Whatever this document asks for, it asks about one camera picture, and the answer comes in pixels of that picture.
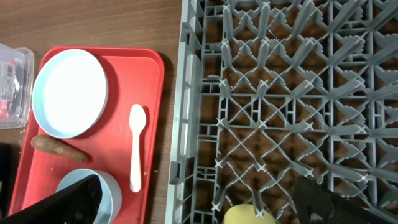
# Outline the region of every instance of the white plastic spoon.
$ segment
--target white plastic spoon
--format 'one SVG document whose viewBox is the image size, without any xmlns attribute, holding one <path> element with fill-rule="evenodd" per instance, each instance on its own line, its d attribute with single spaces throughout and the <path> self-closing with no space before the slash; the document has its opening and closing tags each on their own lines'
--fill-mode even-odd
<svg viewBox="0 0 398 224">
<path fill-rule="evenodd" d="M 130 111 L 130 128 L 132 132 L 132 152 L 130 168 L 130 189 L 141 190 L 141 162 L 139 157 L 139 135 L 146 124 L 145 111 L 141 105 L 135 104 Z"/>
</svg>

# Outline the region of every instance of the dish rack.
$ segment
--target dish rack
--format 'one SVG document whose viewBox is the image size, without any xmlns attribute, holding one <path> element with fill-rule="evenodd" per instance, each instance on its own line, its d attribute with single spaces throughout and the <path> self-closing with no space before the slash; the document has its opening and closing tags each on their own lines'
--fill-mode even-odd
<svg viewBox="0 0 398 224">
<path fill-rule="evenodd" d="M 166 223 L 251 203 L 298 223 L 304 175 L 392 223 L 398 1 L 183 0 Z"/>
</svg>

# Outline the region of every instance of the black plastic item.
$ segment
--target black plastic item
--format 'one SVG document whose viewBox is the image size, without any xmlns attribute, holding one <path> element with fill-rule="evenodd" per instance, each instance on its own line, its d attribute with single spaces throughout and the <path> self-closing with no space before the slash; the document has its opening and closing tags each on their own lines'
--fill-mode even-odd
<svg viewBox="0 0 398 224">
<path fill-rule="evenodd" d="M 102 199 L 100 178 L 89 175 L 0 224 L 92 224 Z"/>
<path fill-rule="evenodd" d="M 300 224 L 390 224 L 306 177 L 296 182 L 293 201 Z"/>
<path fill-rule="evenodd" d="M 11 198 L 11 145 L 0 143 L 0 218 L 7 215 L 8 199 Z"/>
</svg>

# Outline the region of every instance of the sausage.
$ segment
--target sausage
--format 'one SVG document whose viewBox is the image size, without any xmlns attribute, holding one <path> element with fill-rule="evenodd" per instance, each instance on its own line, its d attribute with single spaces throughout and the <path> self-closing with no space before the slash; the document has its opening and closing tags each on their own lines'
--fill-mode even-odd
<svg viewBox="0 0 398 224">
<path fill-rule="evenodd" d="M 44 134 L 34 136 L 30 142 L 30 145 L 42 152 L 65 156 L 80 162 L 88 161 L 86 154 L 83 152 L 80 152 L 79 150 L 67 146 L 64 143 Z"/>
</svg>

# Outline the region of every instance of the plastic tray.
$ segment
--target plastic tray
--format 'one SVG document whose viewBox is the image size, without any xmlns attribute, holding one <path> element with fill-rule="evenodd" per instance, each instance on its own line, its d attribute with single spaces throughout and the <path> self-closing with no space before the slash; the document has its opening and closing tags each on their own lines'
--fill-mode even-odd
<svg viewBox="0 0 398 224">
<path fill-rule="evenodd" d="M 98 122 L 82 135 L 65 140 L 92 158 L 89 163 L 82 163 L 35 151 L 30 140 L 45 133 L 30 113 L 9 214 L 54 193 L 70 171 L 89 168 L 108 172 L 121 187 L 122 207 L 113 223 L 143 223 L 164 80 L 163 61 L 149 49 L 56 47 L 44 56 L 40 68 L 55 54 L 73 48 L 92 53 L 103 66 L 109 83 L 108 104 Z M 129 114 L 134 103 L 144 107 L 148 121 L 141 134 L 142 190 L 139 193 L 129 188 L 132 148 Z M 71 105 L 71 110 L 78 108 Z"/>
</svg>

